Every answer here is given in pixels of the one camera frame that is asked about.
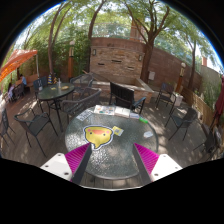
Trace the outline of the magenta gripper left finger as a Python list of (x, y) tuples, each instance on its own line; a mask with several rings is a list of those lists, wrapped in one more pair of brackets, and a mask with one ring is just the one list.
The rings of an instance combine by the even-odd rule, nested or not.
[(57, 153), (41, 169), (79, 185), (91, 153), (91, 144), (87, 143), (67, 154)]

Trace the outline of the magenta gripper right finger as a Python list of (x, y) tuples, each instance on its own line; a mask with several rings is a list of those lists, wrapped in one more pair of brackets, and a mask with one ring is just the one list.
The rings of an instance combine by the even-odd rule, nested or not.
[(168, 154), (158, 155), (137, 143), (133, 144), (133, 155), (139, 169), (141, 181), (144, 185), (182, 169)]

